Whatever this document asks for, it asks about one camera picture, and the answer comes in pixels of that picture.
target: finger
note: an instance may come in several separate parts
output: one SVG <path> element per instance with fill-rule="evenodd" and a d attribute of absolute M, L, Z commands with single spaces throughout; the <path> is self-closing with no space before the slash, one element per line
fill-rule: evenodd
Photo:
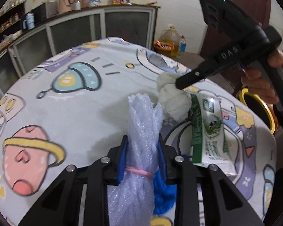
<path fill-rule="evenodd" d="M 274 68 L 282 67 L 283 68 L 283 52 L 279 50 L 273 51 L 267 58 L 267 62 L 271 67 L 274 67 Z"/>
<path fill-rule="evenodd" d="M 272 88 L 261 89 L 261 88 L 248 87 L 248 92 L 251 94 L 258 94 L 259 96 L 267 96 L 267 97 L 275 96 L 275 91 Z"/>
<path fill-rule="evenodd" d="M 279 98 L 276 97 L 268 97 L 268 96 L 259 96 L 265 103 L 270 105 L 275 105 L 279 102 Z"/>
<path fill-rule="evenodd" d="M 249 86 L 249 87 L 254 87 L 254 88 L 263 88 L 263 89 L 269 89 L 270 84 L 267 80 L 263 78 L 259 78 L 256 80 L 249 80 L 246 75 L 241 77 L 241 82 L 243 85 Z"/>
<path fill-rule="evenodd" d="M 256 68 L 247 68 L 244 71 L 249 80 L 253 81 L 261 77 L 261 72 Z"/>

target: shelf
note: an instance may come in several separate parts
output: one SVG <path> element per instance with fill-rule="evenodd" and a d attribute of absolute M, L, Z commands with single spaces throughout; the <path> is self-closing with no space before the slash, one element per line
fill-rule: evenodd
<path fill-rule="evenodd" d="M 2 16 L 5 15 L 6 13 L 8 13 L 9 11 L 13 10 L 15 7 L 20 6 L 21 4 L 23 4 L 23 3 L 25 3 L 25 2 L 26 2 L 26 0 L 23 1 L 23 2 L 20 2 L 18 5 L 15 5 L 14 7 L 8 9 L 7 11 L 5 11 L 5 13 L 3 13 L 2 15 L 0 15 L 0 17 L 2 17 Z"/>
<path fill-rule="evenodd" d="M 8 27 L 5 27 L 3 31 L 0 32 L 0 34 L 2 34 L 2 32 L 4 32 L 5 30 L 7 30 L 8 28 L 10 28 L 12 25 L 18 23 L 20 21 L 20 19 L 18 19 L 16 22 L 12 23 L 11 25 L 9 25 Z"/>

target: blue gripper pad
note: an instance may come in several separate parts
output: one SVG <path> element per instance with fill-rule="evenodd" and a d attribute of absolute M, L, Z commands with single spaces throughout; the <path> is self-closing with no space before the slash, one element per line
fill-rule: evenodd
<path fill-rule="evenodd" d="M 161 175 L 162 180 L 164 183 L 167 180 L 167 164 L 165 161 L 164 153 L 162 152 L 162 147 L 160 141 L 157 143 L 157 150 L 158 150 L 158 166 L 159 166 L 159 172 Z"/>
<path fill-rule="evenodd" d="M 121 152 L 121 156 L 119 162 L 117 164 L 117 182 L 120 184 L 124 178 L 124 173 L 126 169 L 126 154 L 127 154 L 127 146 L 128 146 L 128 137 L 125 140 L 123 150 Z"/>

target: cartoon tablecloth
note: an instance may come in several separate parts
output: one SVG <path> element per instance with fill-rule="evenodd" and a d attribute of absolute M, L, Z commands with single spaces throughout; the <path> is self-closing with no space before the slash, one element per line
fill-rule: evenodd
<path fill-rule="evenodd" d="M 67 165 L 88 166 L 120 145 L 128 131 L 127 97 L 146 93 L 157 102 L 156 79 L 164 71 L 182 75 L 189 69 L 120 38 L 107 38 L 70 48 L 18 80 L 0 100 L 2 215 L 18 225 Z M 273 135 L 213 82 L 203 80 L 190 88 L 220 100 L 229 156 L 238 174 L 231 180 L 263 218 L 275 175 Z M 161 130 L 179 154 L 189 154 L 191 132 L 189 119 L 165 120 Z M 174 209 L 160 218 L 156 221 L 168 225 Z"/>

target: cabinet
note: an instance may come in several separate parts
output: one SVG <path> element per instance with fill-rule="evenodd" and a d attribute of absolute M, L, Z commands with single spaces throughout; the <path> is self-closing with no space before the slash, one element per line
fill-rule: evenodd
<path fill-rule="evenodd" d="M 56 53 L 91 41 L 89 16 L 53 25 L 50 29 Z"/>
<path fill-rule="evenodd" d="M 18 79 L 19 76 L 11 61 L 11 57 L 5 51 L 0 57 L 0 89 L 2 92 L 6 93 Z"/>
<path fill-rule="evenodd" d="M 106 37 L 121 37 L 147 47 L 149 16 L 149 12 L 106 13 Z"/>
<path fill-rule="evenodd" d="M 52 57 L 45 28 L 28 38 L 20 40 L 14 44 L 14 48 L 21 60 L 20 63 L 24 68 L 22 69 L 24 72 L 29 72 Z"/>
<path fill-rule="evenodd" d="M 85 42 L 121 37 L 152 48 L 158 7 L 99 6 L 56 15 L 11 43 L 0 54 L 0 98 L 48 58 Z"/>

